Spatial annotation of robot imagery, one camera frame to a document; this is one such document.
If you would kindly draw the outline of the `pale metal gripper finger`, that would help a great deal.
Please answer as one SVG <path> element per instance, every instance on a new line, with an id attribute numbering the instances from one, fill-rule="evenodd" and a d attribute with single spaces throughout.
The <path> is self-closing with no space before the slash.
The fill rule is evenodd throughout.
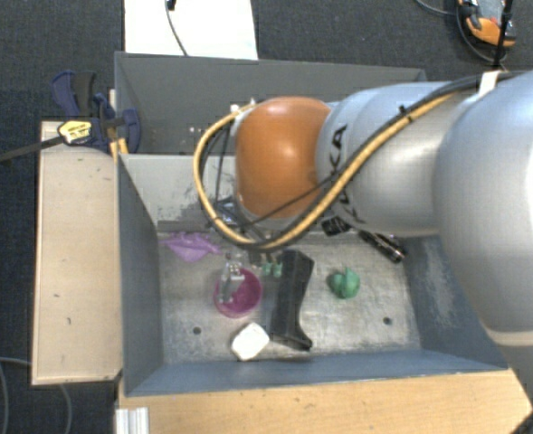
<path id="1" fill-rule="evenodd" d="M 219 288 L 218 288 L 218 294 L 217 299 L 220 303 L 227 303 L 231 299 L 231 285 L 232 285 L 232 268 L 233 263 L 230 260 L 227 260 L 225 262 L 220 281 L 219 281 Z"/>
<path id="2" fill-rule="evenodd" d="M 243 257 L 241 255 L 231 255 L 230 258 L 230 286 L 229 286 L 229 299 L 233 299 L 234 293 L 239 286 L 244 282 L 245 277 L 243 274 Z"/>

